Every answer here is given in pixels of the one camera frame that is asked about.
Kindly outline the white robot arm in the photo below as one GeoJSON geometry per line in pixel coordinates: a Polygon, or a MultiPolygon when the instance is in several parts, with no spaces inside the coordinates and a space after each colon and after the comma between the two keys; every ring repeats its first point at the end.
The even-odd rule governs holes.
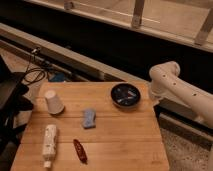
{"type": "Polygon", "coordinates": [[[175,61],[150,68],[150,95],[163,99],[167,91],[188,105],[203,121],[213,128],[213,94],[193,86],[179,78],[180,66],[175,61]]]}

